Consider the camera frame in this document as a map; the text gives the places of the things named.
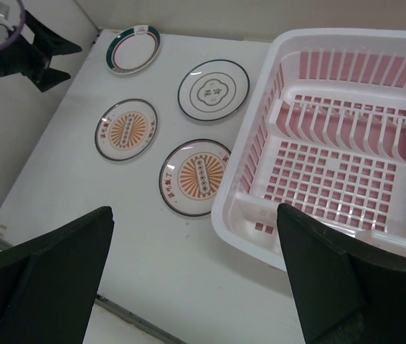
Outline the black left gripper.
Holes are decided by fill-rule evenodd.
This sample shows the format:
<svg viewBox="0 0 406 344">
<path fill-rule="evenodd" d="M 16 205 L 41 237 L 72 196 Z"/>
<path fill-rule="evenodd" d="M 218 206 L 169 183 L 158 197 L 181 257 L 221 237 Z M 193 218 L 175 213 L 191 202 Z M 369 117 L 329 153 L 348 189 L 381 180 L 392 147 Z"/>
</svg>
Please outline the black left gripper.
<svg viewBox="0 0 406 344">
<path fill-rule="evenodd" d="M 64 39 L 47 28 L 29 11 L 25 11 L 25 24 L 34 33 L 29 42 L 22 34 L 0 51 L 0 78 L 21 74 L 32 81 L 40 92 L 46 92 L 71 78 L 70 74 L 49 67 L 51 57 L 76 54 L 79 45 Z M 17 27 L 0 25 L 0 38 L 12 38 Z"/>
</svg>

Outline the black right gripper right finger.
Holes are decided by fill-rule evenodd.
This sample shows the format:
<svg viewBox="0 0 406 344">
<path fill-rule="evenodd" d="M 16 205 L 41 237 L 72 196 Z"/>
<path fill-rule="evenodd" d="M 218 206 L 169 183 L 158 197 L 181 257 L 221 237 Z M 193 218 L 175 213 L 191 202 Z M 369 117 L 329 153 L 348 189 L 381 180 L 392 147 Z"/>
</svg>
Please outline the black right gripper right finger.
<svg viewBox="0 0 406 344">
<path fill-rule="evenodd" d="M 406 257 L 289 204 L 277 228 L 306 343 L 406 343 Z"/>
</svg>

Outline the green rimmed white plate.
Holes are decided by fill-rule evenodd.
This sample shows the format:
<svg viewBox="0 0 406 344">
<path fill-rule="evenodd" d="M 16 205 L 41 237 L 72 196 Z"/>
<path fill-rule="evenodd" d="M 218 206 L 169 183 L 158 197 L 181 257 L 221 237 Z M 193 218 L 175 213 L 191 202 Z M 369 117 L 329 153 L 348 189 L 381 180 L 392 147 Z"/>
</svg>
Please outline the green rimmed white plate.
<svg viewBox="0 0 406 344">
<path fill-rule="evenodd" d="M 149 66 L 160 48 L 159 31 L 150 25 L 137 25 L 113 38 L 105 54 L 105 63 L 116 75 L 132 75 Z"/>
</svg>

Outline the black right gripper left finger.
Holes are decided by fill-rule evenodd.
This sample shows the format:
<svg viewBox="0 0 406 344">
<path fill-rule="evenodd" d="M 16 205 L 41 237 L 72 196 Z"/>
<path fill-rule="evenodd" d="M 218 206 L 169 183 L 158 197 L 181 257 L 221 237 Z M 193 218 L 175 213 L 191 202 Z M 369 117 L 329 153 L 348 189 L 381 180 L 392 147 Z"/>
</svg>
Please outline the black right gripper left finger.
<svg viewBox="0 0 406 344">
<path fill-rule="evenodd" d="M 113 236 L 102 206 L 0 252 L 0 343 L 82 343 Z"/>
</svg>

